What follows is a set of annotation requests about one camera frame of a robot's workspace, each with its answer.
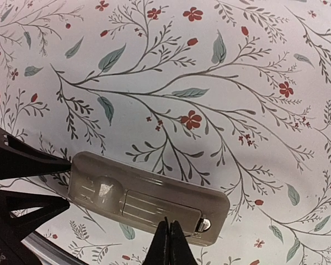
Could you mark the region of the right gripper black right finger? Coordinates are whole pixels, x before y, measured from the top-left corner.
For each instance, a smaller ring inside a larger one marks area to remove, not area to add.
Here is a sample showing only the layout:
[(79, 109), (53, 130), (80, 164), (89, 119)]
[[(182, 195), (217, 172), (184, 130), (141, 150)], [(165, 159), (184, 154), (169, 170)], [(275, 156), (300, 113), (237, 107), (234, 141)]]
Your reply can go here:
[(170, 224), (169, 235), (169, 264), (197, 265), (197, 262), (178, 221), (173, 221)]

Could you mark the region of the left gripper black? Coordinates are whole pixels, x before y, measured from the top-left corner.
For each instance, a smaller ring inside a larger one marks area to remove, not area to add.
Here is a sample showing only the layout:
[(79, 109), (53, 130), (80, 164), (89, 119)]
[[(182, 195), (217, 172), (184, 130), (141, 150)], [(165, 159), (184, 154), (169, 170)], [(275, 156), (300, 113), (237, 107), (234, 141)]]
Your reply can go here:
[[(0, 180), (70, 169), (70, 161), (41, 152), (0, 128)], [(21, 241), (69, 207), (62, 197), (0, 190), (0, 264), (30, 264)]]

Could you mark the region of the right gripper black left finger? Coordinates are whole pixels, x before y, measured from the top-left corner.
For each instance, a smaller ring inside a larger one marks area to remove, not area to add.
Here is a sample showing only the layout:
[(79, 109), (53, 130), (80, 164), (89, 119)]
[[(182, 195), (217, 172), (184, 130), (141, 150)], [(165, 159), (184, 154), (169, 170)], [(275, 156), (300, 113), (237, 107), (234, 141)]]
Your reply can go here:
[(169, 222), (165, 217), (157, 226), (143, 265), (169, 265), (169, 246)]

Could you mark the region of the remote battery cover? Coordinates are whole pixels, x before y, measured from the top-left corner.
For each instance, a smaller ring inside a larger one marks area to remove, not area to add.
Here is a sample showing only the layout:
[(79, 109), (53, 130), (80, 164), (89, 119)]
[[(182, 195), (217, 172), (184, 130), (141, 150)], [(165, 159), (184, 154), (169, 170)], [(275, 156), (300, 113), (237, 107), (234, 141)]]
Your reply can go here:
[(202, 217), (198, 209), (169, 202), (143, 193), (128, 191), (122, 217), (134, 228), (154, 233), (158, 224), (167, 219), (178, 221), (183, 231), (193, 234)]

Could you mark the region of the white remote control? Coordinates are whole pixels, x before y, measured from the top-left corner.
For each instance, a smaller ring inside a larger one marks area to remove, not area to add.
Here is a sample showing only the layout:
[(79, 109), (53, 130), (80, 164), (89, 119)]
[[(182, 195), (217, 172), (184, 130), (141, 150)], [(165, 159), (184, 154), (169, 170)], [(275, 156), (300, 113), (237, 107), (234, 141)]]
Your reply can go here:
[(217, 241), (230, 208), (228, 197), (212, 188), (182, 182), (88, 151), (72, 159), (68, 196), (75, 205), (133, 227), (122, 217), (130, 190), (200, 210), (202, 217), (195, 232), (183, 231), (188, 243), (197, 246), (211, 246)]

